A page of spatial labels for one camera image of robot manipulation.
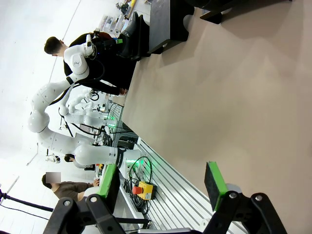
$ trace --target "brown sweater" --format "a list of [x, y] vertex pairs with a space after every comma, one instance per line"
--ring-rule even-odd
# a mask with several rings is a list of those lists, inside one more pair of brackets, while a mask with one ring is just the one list
[[74, 201], [78, 201], [78, 194], [91, 187], [93, 187], [93, 184], [82, 182], [62, 182], [54, 194], [58, 198], [70, 197]]

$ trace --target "robotic arm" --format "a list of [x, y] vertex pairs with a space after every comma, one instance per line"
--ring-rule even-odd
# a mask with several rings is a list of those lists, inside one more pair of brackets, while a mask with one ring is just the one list
[[[75, 154], [76, 161], [81, 165], [90, 164], [116, 164], [119, 168], [126, 169], [127, 160], [136, 160], [140, 157], [139, 150], [122, 151], [118, 148], [108, 146], [93, 146], [92, 140], [75, 138], [56, 133], [49, 129], [49, 115], [45, 109], [66, 89], [69, 91], [75, 82], [89, 75], [89, 67], [85, 57], [94, 53], [91, 36], [88, 35], [86, 42], [82, 45], [72, 46], [65, 50], [64, 59], [69, 64], [73, 73], [66, 80], [57, 83], [48, 83], [41, 87], [31, 101], [32, 112], [28, 119], [30, 131], [38, 133], [39, 145], [61, 154]], [[68, 92], [62, 100], [62, 106], [68, 100]], [[126, 170], [121, 170], [126, 178]]]
[[[65, 106], [68, 99], [67, 95], [71, 89], [66, 93], [66, 96], [60, 101], [60, 114], [64, 116], [65, 121], [75, 124], [86, 124], [95, 127], [101, 127], [103, 125], [116, 125], [115, 120], [104, 120], [104, 114], [102, 112], [94, 112], [94, 104], [89, 99], [91, 98], [91, 91], [89, 89], [83, 90], [83, 93], [78, 95], [75, 99], [71, 100], [68, 104], [68, 108]], [[83, 110], [76, 110], [75, 106], [81, 103], [81, 100], [86, 98], [87, 105]]]

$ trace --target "human hand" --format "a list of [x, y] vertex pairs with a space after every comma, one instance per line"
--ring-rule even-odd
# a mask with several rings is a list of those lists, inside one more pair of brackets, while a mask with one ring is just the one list
[[119, 94], [120, 94], [120, 95], [126, 95], [127, 92], [128, 92], [127, 89], [123, 89], [123, 88], [120, 88], [120, 89], [119, 89]]
[[93, 181], [93, 187], [98, 187], [98, 185], [99, 185], [99, 179], [95, 179]]

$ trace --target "red emergency stop button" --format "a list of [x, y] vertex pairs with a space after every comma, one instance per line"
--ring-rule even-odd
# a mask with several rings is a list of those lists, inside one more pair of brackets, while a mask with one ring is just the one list
[[141, 193], [143, 193], [143, 188], [134, 186], [132, 188], [132, 193], [133, 194], [141, 194]]

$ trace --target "black bracket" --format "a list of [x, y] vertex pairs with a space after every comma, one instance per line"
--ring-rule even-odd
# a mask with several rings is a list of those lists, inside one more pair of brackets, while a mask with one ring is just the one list
[[75, 202], [72, 198], [61, 198], [44, 230], [44, 234], [79, 234], [85, 226], [96, 224], [101, 233], [124, 234], [120, 223], [143, 224], [146, 228], [148, 219], [117, 218], [105, 200], [97, 194]]

